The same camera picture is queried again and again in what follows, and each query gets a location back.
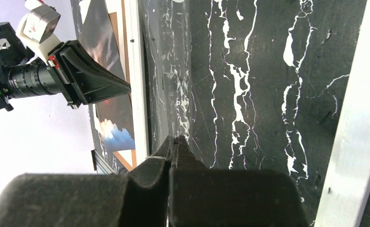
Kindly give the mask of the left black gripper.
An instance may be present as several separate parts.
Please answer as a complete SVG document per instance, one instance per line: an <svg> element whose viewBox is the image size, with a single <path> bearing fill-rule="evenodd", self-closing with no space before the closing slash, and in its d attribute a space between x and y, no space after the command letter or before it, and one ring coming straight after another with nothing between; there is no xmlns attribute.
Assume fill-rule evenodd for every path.
<svg viewBox="0 0 370 227"><path fill-rule="evenodd" d="M68 106L95 104L103 81L112 79L125 94L129 83L95 62L78 40L60 43L47 63L25 47L8 22L0 23L0 110L12 111L11 99L61 93Z"/></svg>

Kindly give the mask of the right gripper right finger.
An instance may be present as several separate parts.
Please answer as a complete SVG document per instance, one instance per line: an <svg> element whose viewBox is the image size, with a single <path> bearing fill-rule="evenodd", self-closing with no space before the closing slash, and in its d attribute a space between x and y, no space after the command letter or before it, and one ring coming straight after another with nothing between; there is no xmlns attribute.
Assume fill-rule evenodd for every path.
<svg viewBox="0 0 370 227"><path fill-rule="evenodd" d="M172 227L305 227L294 182L274 170L209 169L184 136L173 140L169 170Z"/></svg>

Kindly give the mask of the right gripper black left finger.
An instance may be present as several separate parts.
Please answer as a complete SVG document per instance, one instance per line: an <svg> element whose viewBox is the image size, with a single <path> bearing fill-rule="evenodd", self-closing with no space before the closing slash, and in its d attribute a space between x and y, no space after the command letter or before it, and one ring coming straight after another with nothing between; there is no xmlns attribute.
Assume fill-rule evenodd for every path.
<svg viewBox="0 0 370 227"><path fill-rule="evenodd" d="M0 227L164 227L174 138L123 175L23 174L0 197Z"/></svg>

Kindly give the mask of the clear glass sheet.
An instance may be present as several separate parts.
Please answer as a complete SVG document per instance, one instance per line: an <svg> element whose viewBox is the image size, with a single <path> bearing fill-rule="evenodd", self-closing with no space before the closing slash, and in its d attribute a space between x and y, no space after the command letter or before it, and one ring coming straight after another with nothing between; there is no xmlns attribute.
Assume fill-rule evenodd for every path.
<svg viewBox="0 0 370 227"><path fill-rule="evenodd" d="M150 152L166 136L190 132L191 36L189 1L140 0Z"/></svg>

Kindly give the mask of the white picture frame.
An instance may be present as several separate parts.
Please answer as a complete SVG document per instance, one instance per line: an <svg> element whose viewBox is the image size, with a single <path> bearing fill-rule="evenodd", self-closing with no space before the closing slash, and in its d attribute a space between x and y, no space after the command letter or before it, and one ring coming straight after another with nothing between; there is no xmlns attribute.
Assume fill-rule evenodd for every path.
<svg viewBox="0 0 370 227"><path fill-rule="evenodd" d="M139 0L125 1L135 137L150 152ZM311 226L320 201L364 0L189 0L186 139L205 166L273 169L298 188Z"/></svg>

